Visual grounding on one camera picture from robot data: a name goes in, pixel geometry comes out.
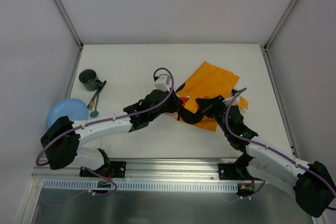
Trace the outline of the orange cartoon cloth placemat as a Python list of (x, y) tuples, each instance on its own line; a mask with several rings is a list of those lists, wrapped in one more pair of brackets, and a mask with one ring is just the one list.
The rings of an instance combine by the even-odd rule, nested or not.
[(227, 99), (232, 96), (232, 89), (239, 79), (240, 77), (233, 72), (205, 61), (175, 90), (182, 101), (179, 111), (166, 115), (197, 128), (215, 132), (217, 123), (214, 119), (204, 116), (196, 99), (212, 99), (219, 95)]

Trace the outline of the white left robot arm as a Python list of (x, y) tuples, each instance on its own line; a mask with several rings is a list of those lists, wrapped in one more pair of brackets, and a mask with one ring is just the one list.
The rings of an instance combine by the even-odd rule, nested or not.
[(73, 165), (83, 168), (86, 176), (111, 176), (114, 165), (106, 152), (84, 145), (106, 136), (145, 128), (160, 115), (177, 112), (181, 105), (182, 100), (175, 92), (153, 90), (144, 99), (110, 118), (71, 121), (69, 117), (62, 116), (40, 139), (47, 158), (45, 164), (52, 170)]

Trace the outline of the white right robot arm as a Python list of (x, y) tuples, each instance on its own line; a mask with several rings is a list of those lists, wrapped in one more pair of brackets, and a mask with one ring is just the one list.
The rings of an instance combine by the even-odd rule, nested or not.
[(247, 127), (238, 106), (222, 96), (197, 98), (196, 103), (206, 117), (216, 121), (230, 145), (242, 153), (234, 167), (238, 178), (258, 178), (277, 187), (294, 197), (312, 217), (319, 218), (331, 209), (335, 183), (321, 162), (303, 161), (271, 145)]

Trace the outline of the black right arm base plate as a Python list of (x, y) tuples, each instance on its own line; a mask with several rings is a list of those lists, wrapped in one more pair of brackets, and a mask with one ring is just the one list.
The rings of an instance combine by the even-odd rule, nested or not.
[(252, 177), (248, 172), (249, 164), (239, 163), (219, 163), (217, 164), (218, 176), (220, 180), (253, 180), (262, 181), (258, 177)]

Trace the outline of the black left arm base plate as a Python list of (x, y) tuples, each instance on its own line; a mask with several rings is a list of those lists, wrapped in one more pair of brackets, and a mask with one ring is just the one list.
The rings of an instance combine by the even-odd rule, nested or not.
[(124, 161), (110, 161), (104, 164), (97, 170), (94, 170), (94, 174), (88, 171), (86, 168), (82, 167), (80, 169), (80, 177), (99, 177), (96, 174), (99, 174), (103, 177), (110, 178), (125, 178), (127, 163)]

